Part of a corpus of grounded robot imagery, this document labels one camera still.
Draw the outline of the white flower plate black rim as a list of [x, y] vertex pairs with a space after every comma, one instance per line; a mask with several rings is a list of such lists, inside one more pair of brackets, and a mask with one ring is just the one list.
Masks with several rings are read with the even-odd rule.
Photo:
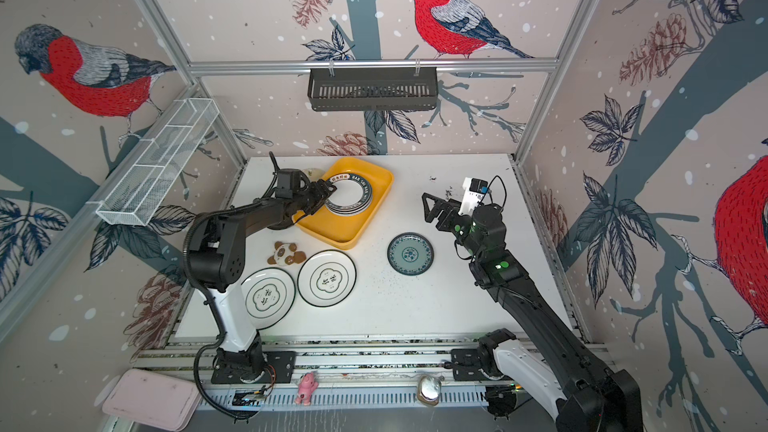
[[357, 281], [354, 261], [340, 250], [325, 250], [311, 256], [301, 267], [297, 290], [313, 307], [328, 308], [343, 302]]

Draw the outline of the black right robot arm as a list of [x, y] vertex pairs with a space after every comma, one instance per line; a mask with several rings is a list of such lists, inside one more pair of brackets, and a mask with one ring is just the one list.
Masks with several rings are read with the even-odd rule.
[[643, 430], [639, 385], [588, 349], [549, 306], [507, 248], [501, 206], [479, 204], [463, 214], [460, 202], [429, 193], [422, 204], [426, 222], [452, 233], [456, 245], [469, 252], [476, 286], [515, 319], [542, 356], [534, 359], [513, 333], [498, 329], [479, 342], [481, 370], [515, 380], [559, 431]]

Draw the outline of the black round plate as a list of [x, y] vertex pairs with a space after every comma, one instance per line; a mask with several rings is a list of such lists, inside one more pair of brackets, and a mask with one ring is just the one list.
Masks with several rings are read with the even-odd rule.
[[279, 222], [268, 226], [270, 230], [285, 230], [294, 225], [293, 218], [291, 216], [283, 217]]

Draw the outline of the green rim plate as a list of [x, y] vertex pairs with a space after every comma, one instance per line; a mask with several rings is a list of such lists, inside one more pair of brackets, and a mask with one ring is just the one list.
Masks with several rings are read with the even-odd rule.
[[362, 213], [373, 200], [373, 188], [363, 176], [355, 173], [340, 173], [328, 179], [336, 190], [326, 201], [326, 207], [340, 216]]

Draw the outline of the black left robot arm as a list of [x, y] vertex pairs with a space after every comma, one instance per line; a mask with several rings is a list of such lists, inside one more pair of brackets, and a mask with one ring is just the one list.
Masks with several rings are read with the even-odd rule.
[[337, 190], [330, 181], [312, 181], [299, 169], [281, 168], [273, 154], [272, 180], [252, 203], [198, 215], [184, 239], [182, 264], [193, 288], [209, 307], [218, 333], [200, 351], [215, 352], [211, 382], [276, 381], [263, 352], [259, 330], [249, 318], [241, 277], [246, 239], [264, 229], [283, 230], [318, 212]]

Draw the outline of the blue floral green plate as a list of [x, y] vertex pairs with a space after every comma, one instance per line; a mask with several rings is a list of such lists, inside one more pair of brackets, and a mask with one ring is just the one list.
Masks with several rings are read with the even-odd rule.
[[434, 262], [434, 249], [429, 240], [417, 233], [406, 232], [394, 237], [387, 248], [390, 266], [405, 276], [421, 275]]

